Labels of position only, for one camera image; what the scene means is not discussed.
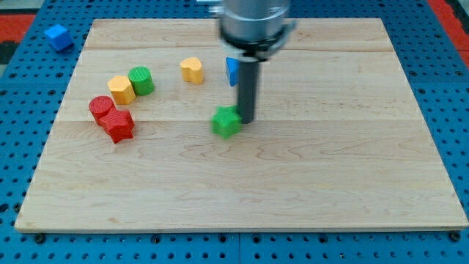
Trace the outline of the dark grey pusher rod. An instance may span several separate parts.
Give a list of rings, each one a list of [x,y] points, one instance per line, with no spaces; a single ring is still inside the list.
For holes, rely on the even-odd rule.
[[[241,117],[242,124],[248,124],[254,120],[258,79],[258,62],[239,63],[237,83],[237,112]]]

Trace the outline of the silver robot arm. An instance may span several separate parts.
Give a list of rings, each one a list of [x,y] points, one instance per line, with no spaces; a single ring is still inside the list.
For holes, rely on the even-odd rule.
[[[288,22],[289,0],[222,0],[210,8],[223,47],[239,61],[237,113],[254,121],[261,64],[288,42],[297,21]]]

